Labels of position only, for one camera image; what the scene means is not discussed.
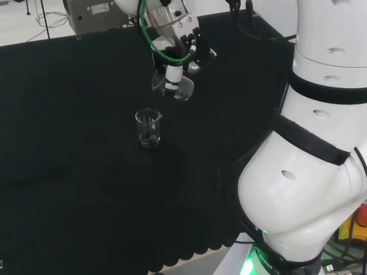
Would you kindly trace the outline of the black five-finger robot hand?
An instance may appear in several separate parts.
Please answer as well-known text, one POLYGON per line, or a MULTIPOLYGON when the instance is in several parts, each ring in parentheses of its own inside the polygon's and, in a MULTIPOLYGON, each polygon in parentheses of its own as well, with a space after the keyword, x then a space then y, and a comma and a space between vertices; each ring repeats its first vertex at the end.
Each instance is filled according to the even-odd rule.
POLYGON ((172 59, 188 58, 173 62, 153 50, 152 90, 169 99, 187 101, 194 91, 194 82, 188 75, 199 72, 217 54, 204 38, 199 21, 192 13, 165 26, 157 26, 156 31, 159 36, 153 44, 160 52, 172 59))

